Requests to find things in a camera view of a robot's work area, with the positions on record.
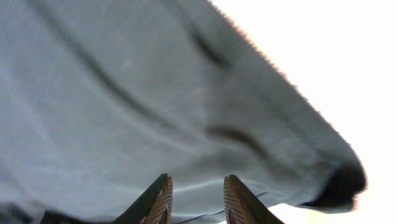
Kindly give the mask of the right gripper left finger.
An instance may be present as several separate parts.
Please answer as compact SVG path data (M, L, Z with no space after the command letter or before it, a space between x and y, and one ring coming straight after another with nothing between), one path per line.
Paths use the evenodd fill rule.
M172 178L161 174L112 224L171 224Z

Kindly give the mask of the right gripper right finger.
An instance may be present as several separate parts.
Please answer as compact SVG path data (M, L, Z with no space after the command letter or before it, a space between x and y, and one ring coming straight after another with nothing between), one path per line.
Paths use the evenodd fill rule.
M284 224L236 175L224 178L223 202L227 224Z

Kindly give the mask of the black t-shirt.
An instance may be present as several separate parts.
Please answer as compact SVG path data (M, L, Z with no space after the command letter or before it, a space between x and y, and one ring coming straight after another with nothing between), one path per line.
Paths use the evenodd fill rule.
M208 1L1 2L1 221L118 217L161 174L172 221L225 220L238 176L267 207L345 213L349 144Z

